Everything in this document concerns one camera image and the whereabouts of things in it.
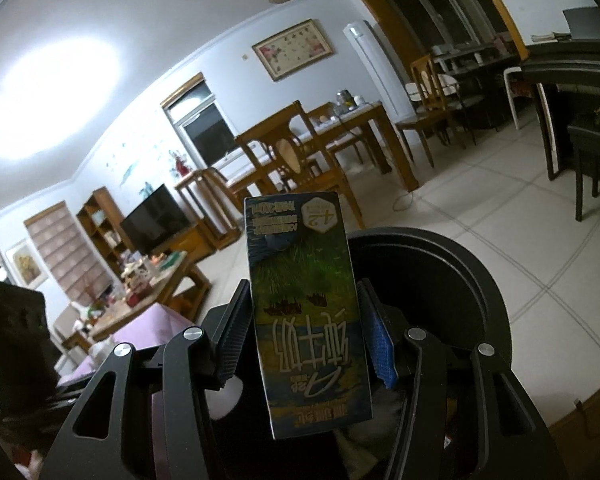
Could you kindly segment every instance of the stool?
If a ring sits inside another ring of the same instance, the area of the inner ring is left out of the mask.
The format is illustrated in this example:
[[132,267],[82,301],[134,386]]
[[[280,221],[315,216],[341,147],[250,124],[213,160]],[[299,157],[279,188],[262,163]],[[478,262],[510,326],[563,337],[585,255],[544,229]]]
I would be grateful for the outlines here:
[[591,194],[598,196],[598,159],[600,158],[600,126],[593,120],[577,118],[567,126],[573,144],[573,163],[576,170],[576,220],[582,222],[582,152],[595,157]]

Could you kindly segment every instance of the cabinet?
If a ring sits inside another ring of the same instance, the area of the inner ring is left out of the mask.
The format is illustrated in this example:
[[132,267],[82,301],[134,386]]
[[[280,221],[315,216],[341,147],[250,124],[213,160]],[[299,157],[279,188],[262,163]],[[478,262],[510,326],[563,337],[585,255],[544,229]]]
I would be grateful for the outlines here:
[[210,254],[213,254],[216,249],[207,240],[202,229],[202,224],[196,222],[190,228],[173,235],[167,241],[160,244],[152,253],[160,254],[164,251],[185,251],[193,262],[199,262]]
[[120,275],[122,253],[135,247],[120,228],[124,217],[107,188],[91,193],[76,218],[113,273]]

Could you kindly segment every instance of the picture frame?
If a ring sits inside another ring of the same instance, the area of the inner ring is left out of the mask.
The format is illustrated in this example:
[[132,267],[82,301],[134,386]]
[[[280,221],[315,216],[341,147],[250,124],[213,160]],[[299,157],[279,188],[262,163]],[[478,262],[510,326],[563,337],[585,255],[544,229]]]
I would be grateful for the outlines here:
[[36,289],[48,278],[38,252],[25,238],[4,253],[19,285]]
[[252,46],[273,81],[297,72],[333,50],[314,20],[306,20]]

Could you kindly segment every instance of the wooden dining table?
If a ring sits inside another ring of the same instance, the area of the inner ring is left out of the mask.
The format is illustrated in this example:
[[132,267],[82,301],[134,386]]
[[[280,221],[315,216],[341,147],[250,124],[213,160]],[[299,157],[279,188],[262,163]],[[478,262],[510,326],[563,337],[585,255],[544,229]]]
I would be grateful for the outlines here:
[[[395,163],[395,169],[398,171],[398,176],[400,177],[400,182],[404,189],[408,191],[418,189],[420,184],[413,175],[413,171],[411,171],[411,166],[404,153],[400,139],[380,101],[365,104],[348,114],[342,115],[337,121],[333,121],[329,124],[322,124],[315,128],[315,132],[320,136],[325,145],[334,142],[353,128],[362,128],[363,135],[365,134],[365,131],[370,132],[370,134],[365,135],[365,138],[368,140],[369,147],[378,164],[378,168],[381,173],[390,173],[393,168],[386,160],[386,156],[380,143],[369,127],[372,122],[376,124],[382,139],[389,149],[391,158]],[[310,152],[312,136],[306,132],[301,134],[298,138],[301,142],[304,142],[305,145],[308,145],[307,151]],[[262,167],[264,172],[269,174],[275,171],[278,165],[274,160],[270,160],[270,158],[266,156],[262,160]],[[272,193],[272,183],[270,181],[264,182],[256,172],[255,168],[251,168],[247,173],[229,181],[228,189],[232,194],[240,195],[251,185],[257,186],[261,194]]]

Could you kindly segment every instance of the wooden shelf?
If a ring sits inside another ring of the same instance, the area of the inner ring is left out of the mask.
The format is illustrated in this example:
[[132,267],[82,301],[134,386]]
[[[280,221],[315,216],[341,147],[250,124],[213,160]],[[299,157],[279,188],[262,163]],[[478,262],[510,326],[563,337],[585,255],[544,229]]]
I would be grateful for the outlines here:
[[[104,214],[103,221],[96,225],[93,221],[94,213],[102,211]],[[120,209],[109,194],[106,187],[101,187],[95,190],[87,201],[78,211],[76,218],[80,225],[87,233],[87,236],[92,241],[100,256],[109,265],[109,268],[116,275],[120,275],[120,255],[126,251],[134,251],[135,247],[131,240],[126,236],[126,233],[120,228],[120,222],[124,218]],[[120,235],[121,241],[115,247],[111,247],[105,238],[105,234],[111,231],[117,232]]]

